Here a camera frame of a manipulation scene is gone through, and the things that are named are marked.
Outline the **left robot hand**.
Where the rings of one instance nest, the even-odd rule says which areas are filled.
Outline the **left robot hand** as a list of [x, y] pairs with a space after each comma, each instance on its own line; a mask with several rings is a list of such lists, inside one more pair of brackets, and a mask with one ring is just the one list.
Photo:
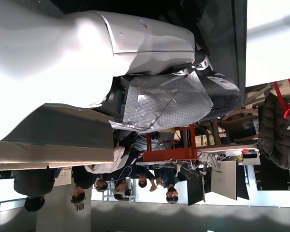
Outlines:
[[115, 129], [154, 132], [232, 112], [239, 88], [213, 71], [186, 28], [154, 19], [99, 12], [112, 45], [115, 75], [130, 78]]

